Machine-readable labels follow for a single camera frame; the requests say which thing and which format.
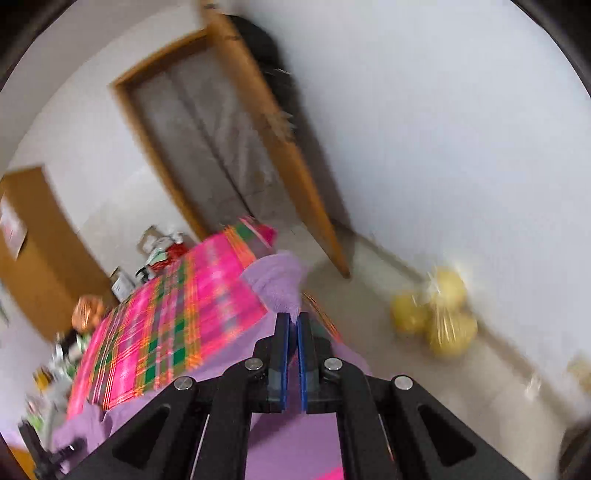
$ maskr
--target purple towel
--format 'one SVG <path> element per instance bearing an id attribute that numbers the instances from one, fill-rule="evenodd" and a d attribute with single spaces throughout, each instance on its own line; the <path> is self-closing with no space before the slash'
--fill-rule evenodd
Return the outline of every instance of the purple towel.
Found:
<path id="1" fill-rule="evenodd" d="M 197 381 L 221 375 L 227 367 L 251 356 L 258 339 L 273 334 L 277 312 L 289 312 L 295 320 L 300 311 L 303 276 L 300 261 L 289 252 L 279 252 L 250 265 L 242 278 L 259 295 L 269 313 L 233 344 L 187 375 Z M 367 363 L 345 345 L 334 342 L 333 349 L 335 355 L 369 372 Z M 253 416 L 247 480 L 312 480 L 341 466 L 335 415 L 308 416 L 301 412 L 297 356 L 290 364 L 288 378 L 287 411 Z M 157 394 L 157 391 L 146 393 L 105 413 L 98 406 L 85 404 L 82 413 L 53 434 L 54 450 L 68 445 L 75 437 L 84 437 L 87 449 L 72 460 L 73 465 L 77 464 Z"/>

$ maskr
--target bedsheet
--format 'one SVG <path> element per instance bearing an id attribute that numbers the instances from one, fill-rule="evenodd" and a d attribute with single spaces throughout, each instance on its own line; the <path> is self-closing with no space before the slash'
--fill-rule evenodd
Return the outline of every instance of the bedsheet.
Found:
<path id="1" fill-rule="evenodd" d="M 267 309 L 239 277 L 272 253 L 272 238 L 268 227 L 242 219 L 110 312 L 74 379 L 68 418 L 87 400 L 109 410 L 168 385 L 260 320 Z"/>
<path id="2" fill-rule="evenodd" d="M 255 261 L 242 274 L 268 313 L 234 342 L 185 374 L 196 381 L 221 375 L 226 368 L 249 357 L 256 341 L 273 334 L 277 312 L 297 317 L 301 306 L 300 283 L 304 268 L 295 255 L 279 252 Z M 333 338 L 336 356 L 369 373 L 367 363 L 341 341 Z M 288 375 L 287 411 L 283 414 L 253 414 L 246 459 L 246 480 L 342 480 L 339 434 L 334 414 L 306 415 L 301 411 L 297 355 Z M 104 412 L 85 404 L 81 415 L 69 420 L 53 436 L 54 451 L 76 437 L 85 448 L 72 458 L 74 467 L 110 435 L 140 411 L 155 395 L 148 392 Z"/>

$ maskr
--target tiled floor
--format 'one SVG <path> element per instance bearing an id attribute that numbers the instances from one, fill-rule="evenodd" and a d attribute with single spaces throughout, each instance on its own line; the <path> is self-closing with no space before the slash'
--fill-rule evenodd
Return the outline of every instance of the tiled floor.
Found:
<path id="1" fill-rule="evenodd" d="M 461 359 L 441 361 L 420 339 L 396 336 L 389 300 L 394 292 L 412 288 L 413 281 L 363 241 L 345 236 L 343 243 L 350 280 L 339 275 L 303 225 L 282 231 L 277 240 L 279 249 L 294 252 L 310 269 L 304 289 L 375 376 L 412 376 L 532 480 L 557 478 L 566 424 L 542 399 L 533 395 L 530 400 L 527 380 L 482 339 Z"/>

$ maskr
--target poster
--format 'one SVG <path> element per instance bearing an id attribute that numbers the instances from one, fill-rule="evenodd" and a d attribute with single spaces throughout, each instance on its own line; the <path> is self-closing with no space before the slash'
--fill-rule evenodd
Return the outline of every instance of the poster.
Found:
<path id="1" fill-rule="evenodd" d="M 27 236 L 27 229 L 8 203 L 6 196 L 0 199 L 0 229 L 8 251 L 16 260 Z"/>

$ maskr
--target metal screw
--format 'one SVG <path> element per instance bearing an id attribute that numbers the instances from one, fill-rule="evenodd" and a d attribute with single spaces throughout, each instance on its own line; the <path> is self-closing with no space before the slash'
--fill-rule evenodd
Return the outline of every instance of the metal screw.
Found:
<path id="1" fill-rule="evenodd" d="M 193 386 L 193 379 L 191 377 L 178 377 L 174 381 L 174 388 L 177 390 L 188 390 Z"/>
<path id="2" fill-rule="evenodd" d="M 335 372 L 343 368 L 343 362 L 339 358 L 327 358 L 324 360 L 324 368 Z"/>
<path id="3" fill-rule="evenodd" d="M 244 366 L 248 370 L 260 370 L 262 368 L 262 360 L 260 358 L 252 357 L 244 362 Z"/>
<path id="4" fill-rule="evenodd" d="M 394 385 L 400 390 L 410 390 L 413 387 L 413 379 L 405 375 L 400 375 L 400 377 L 394 379 Z"/>

